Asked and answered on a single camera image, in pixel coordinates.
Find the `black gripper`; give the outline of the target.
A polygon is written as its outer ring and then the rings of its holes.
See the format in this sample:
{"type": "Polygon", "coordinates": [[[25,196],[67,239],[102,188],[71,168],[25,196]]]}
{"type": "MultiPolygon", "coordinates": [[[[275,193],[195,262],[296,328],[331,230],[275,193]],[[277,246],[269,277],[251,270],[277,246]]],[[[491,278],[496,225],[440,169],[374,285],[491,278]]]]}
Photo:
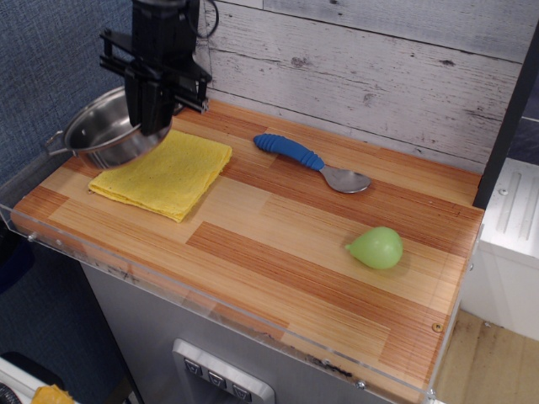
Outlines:
{"type": "Polygon", "coordinates": [[[125,80],[132,126],[145,136],[170,126],[176,104],[199,112],[208,109],[212,77],[195,62],[199,1],[134,1],[129,34],[104,29],[100,65],[125,80]]]}

